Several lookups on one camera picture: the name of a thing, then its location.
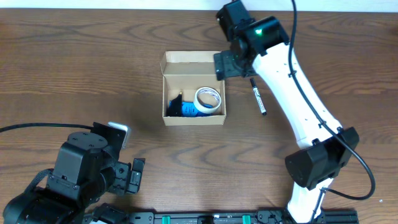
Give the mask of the brown cardboard box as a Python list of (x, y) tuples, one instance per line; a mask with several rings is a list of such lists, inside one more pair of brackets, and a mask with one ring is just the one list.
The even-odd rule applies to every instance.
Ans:
[[(216, 77), (216, 51), (167, 51), (160, 63), (163, 76), (162, 118), (167, 126), (223, 125), (226, 119), (226, 88)], [(182, 96), (182, 103), (195, 99), (217, 110), (209, 116), (168, 116), (170, 102)]]

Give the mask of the white tape roll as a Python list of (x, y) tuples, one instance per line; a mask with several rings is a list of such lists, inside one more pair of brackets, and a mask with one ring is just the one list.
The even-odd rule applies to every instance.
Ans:
[[(199, 95), (201, 94), (209, 94), (210, 96), (212, 96), (216, 100), (217, 105), (211, 108), (205, 107), (203, 104), (199, 102)], [(201, 113), (212, 114), (218, 110), (218, 108), (221, 106), (221, 103), (222, 103), (221, 95), (213, 88), (205, 86), (199, 88), (195, 92), (193, 104), (195, 108)]]

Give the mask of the blue plastic case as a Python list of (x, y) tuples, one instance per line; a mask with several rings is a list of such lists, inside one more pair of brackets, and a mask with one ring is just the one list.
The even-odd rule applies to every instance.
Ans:
[(204, 117), (211, 116), (212, 114), (205, 114), (199, 112), (193, 102), (182, 102), (182, 115), (181, 117)]

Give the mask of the black cone-shaped tool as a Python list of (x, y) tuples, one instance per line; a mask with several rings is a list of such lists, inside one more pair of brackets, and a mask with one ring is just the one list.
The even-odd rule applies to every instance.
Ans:
[(166, 111), (166, 116), (169, 117), (181, 117), (182, 115), (182, 91), (177, 95), (176, 98), (169, 102), (169, 108)]

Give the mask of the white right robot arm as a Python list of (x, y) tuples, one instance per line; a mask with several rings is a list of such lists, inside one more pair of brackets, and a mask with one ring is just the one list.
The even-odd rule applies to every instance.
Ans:
[(294, 35), (273, 16), (257, 20), (241, 1), (216, 14), (230, 44), (215, 54), (219, 80), (259, 76), (276, 98), (292, 128), (298, 151), (285, 158), (293, 179), (292, 196), (283, 210), (258, 212), (261, 223), (357, 223), (354, 210), (324, 210), (330, 184), (358, 145), (354, 128), (344, 128), (326, 109), (301, 69)]

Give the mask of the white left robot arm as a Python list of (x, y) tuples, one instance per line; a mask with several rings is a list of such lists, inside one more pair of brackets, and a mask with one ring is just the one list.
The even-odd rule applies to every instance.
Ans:
[(139, 191), (145, 160), (119, 161), (130, 127), (110, 122), (77, 128), (60, 147), (54, 168), (40, 171), (6, 205), (5, 223), (130, 223), (126, 212), (105, 203), (85, 212), (107, 192)]

